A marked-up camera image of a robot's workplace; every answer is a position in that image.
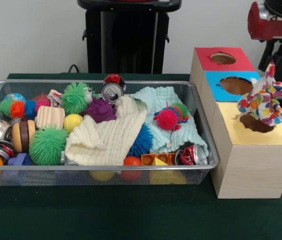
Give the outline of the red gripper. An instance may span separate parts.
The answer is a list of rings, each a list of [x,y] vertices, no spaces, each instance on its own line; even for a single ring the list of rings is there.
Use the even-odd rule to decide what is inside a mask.
[[[282,1],[255,1],[248,14],[248,32],[253,40],[266,41],[258,69],[264,72],[273,58],[276,41],[282,40]],[[274,63],[282,60],[282,41],[274,53]]]

